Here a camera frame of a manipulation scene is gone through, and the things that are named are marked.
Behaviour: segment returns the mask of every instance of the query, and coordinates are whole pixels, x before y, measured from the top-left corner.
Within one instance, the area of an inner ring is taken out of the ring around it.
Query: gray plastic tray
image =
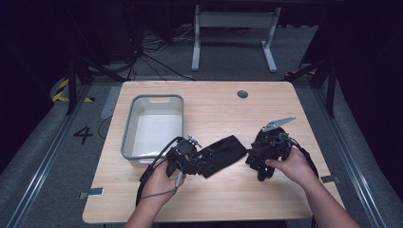
[[[152,163],[169,142],[182,135],[181,96],[140,95],[131,103],[122,155],[133,166],[144,166]]]

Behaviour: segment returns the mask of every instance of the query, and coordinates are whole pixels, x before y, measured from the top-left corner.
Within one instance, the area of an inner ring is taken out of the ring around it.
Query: human hand
[[[317,181],[317,176],[312,171],[309,163],[296,148],[291,148],[290,156],[286,161],[266,160],[265,163],[282,171],[287,178],[302,187],[312,183],[312,181]]]
[[[167,167],[168,161],[162,161],[157,165],[157,167],[155,167],[144,186],[140,203],[146,202],[152,207],[161,209],[172,198],[172,196],[175,195],[177,189],[175,184],[177,180],[170,179],[166,175]],[[181,185],[184,182],[184,178],[185,175],[182,176]]]

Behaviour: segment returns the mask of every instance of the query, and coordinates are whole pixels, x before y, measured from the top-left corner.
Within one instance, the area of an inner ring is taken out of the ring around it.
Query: wooden table
[[[242,99],[237,93],[247,91]],[[92,183],[105,194],[87,199],[83,219],[88,223],[126,222],[135,208],[139,178],[121,154],[132,100],[141,94],[178,94],[184,100],[184,136],[207,146],[230,135],[251,148],[269,121],[296,116],[283,128],[308,152],[321,177],[330,175],[297,94],[287,82],[128,82],[122,86],[104,149]],[[312,215],[302,189],[276,170],[272,179],[258,181],[257,171],[240,161],[208,180],[187,175],[185,184],[156,221],[302,219]],[[326,188],[342,204],[333,182]]]

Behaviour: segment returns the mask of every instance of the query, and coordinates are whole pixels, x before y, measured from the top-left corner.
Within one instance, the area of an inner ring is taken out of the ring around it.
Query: finger
[[[169,165],[169,162],[167,160],[165,161],[161,161],[159,164],[157,164],[158,166],[156,167],[156,169],[163,169],[166,170],[166,168]]]
[[[265,163],[272,168],[280,169],[282,167],[282,162],[277,160],[266,160]]]

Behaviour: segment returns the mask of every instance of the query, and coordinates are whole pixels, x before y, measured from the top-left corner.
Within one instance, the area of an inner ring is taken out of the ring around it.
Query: black cable
[[[132,71],[133,71],[133,81],[136,81],[137,71],[134,70],[134,67],[133,67]]]
[[[84,64],[90,65],[90,66],[98,69],[99,71],[103,72],[104,75],[107,75],[108,77],[110,77],[111,79],[114,79],[115,81],[118,81],[118,82],[126,82],[127,81],[126,78],[123,78],[120,75],[117,75],[114,72],[111,72],[110,70],[108,70],[107,68],[101,66],[97,62],[92,62],[91,60],[89,60],[89,59],[87,59],[86,57],[83,57],[83,56],[80,56],[79,58]]]
[[[194,80],[194,79],[192,79],[192,78],[190,78],[190,77],[187,77],[187,76],[182,75],[181,73],[178,73],[177,71],[175,71],[175,70],[172,69],[171,67],[169,67],[169,66],[167,66],[167,65],[165,65],[165,64],[163,64],[163,63],[161,63],[160,61],[158,61],[158,60],[152,58],[151,56],[149,56],[149,55],[147,55],[147,54],[145,54],[145,53],[143,53],[143,55],[144,55],[145,57],[147,57],[147,58],[149,58],[149,59],[151,59],[151,60],[153,60],[153,61],[159,63],[160,65],[166,67],[167,69],[171,70],[172,72],[174,72],[175,74],[177,74],[177,75],[179,75],[179,76],[181,76],[181,77],[183,77],[183,78],[189,79],[189,80],[191,80],[191,81],[196,81],[196,80]]]
[[[120,66],[120,67],[117,67],[117,68],[109,69],[109,71],[114,72],[114,73],[119,73],[119,72],[122,72],[122,71],[128,69],[128,68],[129,68],[130,66],[132,66],[133,64],[134,64],[134,63],[129,63],[129,64],[126,64],[126,65],[124,65],[124,66]],[[99,70],[91,70],[91,69],[90,69],[89,72],[91,72],[92,75],[105,75],[102,71],[99,71]]]
[[[163,79],[164,81],[166,81],[166,79],[163,78],[163,76],[161,76],[161,75],[158,73],[157,69],[155,69],[153,66],[151,66],[151,64],[149,64],[149,63],[148,63],[145,59],[143,59],[142,57],[140,57],[140,59],[143,60],[146,64],[148,64],[148,66],[149,66],[150,68],[154,69],[154,71],[157,73],[157,75],[158,75],[161,79]]]
[[[130,69],[128,70],[126,78],[129,79],[131,70],[133,69],[134,63],[130,65]]]
[[[231,29],[224,29],[223,31],[229,32],[231,34],[242,36],[249,31],[249,28],[231,28]]]
[[[158,164],[154,167],[154,169],[157,168],[161,163],[163,163],[163,162],[165,162],[165,161],[166,161],[166,160],[163,160],[163,161],[161,161],[160,163],[158,163]],[[181,163],[178,162],[178,161],[176,161],[175,163],[179,165],[179,167],[181,168],[181,172],[183,172],[183,168],[182,168]],[[141,197],[141,198],[139,199],[139,201],[144,200],[144,199],[147,199],[147,198],[150,198],[150,197],[157,197],[157,196],[160,196],[160,195],[168,194],[168,193],[171,193],[171,192],[173,192],[174,195],[175,195],[176,192],[178,191],[178,188],[179,188],[178,186],[175,186],[174,189],[169,190],[169,191],[166,191],[166,192],[161,192],[161,193],[156,193],[156,194],[151,194],[151,195],[148,195],[148,196],[145,196],[145,197]]]
[[[188,39],[188,37],[190,36],[190,32],[189,32],[189,31],[191,31],[192,29],[193,29],[193,27],[192,27],[192,28],[189,28],[186,32],[180,33],[180,36],[179,36],[179,37],[174,37],[174,38],[172,38],[172,42],[169,42],[169,43],[167,43],[167,42],[164,41],[163,39],[159,38],[158,35],[155,35],[155,34],[147,34],[147,35],[144,36],[144,39],[145,39],[145,37],[147,37],[147,36],[151,36],[151,37],[152,37],[153,35],[154,35],[156,38],[155,38],[155,39],[151,39],[151,38],[150,38],[149,41],[143,42],[143,43],[142,43],[143,50],[146,51],[146,52],[156,52],[156,51],[163,51],[163,50],[166,50],[167,48],[169,48],[169,47],[171,47],[171,46],[173,46],[173,45],[179,44],[179,43],[185,41],[186,39]],[[158,44],[158,46],[155,47],[155,48],[148,48],[148,47],[145,47],[145,45],[151,45],[151,44]]]
[[[163,152],[172,144],[172,143],[174,143],[175,141],[178,141],[179,139],[180,139],[181,137],[176,137],[175,139],[173,139],[171,142],[169,142],[164,148],[163,148],[163,150],[160,152],[160,154],[157,156],[157,157],[155,157],[155,159],[154,159],[154,161],[151,163],[151,164],[149,164],[148,166],[147,166],[147,168],[145,169],[145,171],[144,171],[144,173],[142,174],[142,176],[140,177],[140,186],[139,186],[139,189],[137,189],[137,197],[136,197],[136,206],[139,204],[139,202],[140,202],[140,199],[141,199],[141,196],[142,196],[142,192],[143,192],[143,189],[144,189],[144,187],[145,187],[145,184],[147,183],[147,181],[148,181],[148,178],[151,176],[151,174],[152,174],[152,172],[154,172],[154,165],[155,165],[155,163],[161,158],[161,156],[163,155]]]
[[[110,116],[110,117],[104,119],[104,120],[101,122],[101,124],[98,126],[98,135],[99,135],[101,138],[103,138],[103,139],[106,139],[106,137],[104,137],[104,136],[101,135],[101,126],[104,124],[104,122],[105,122],[106,120],[108,120],[108,119],[110,119],[110,118],[112,118],[112,116]]]

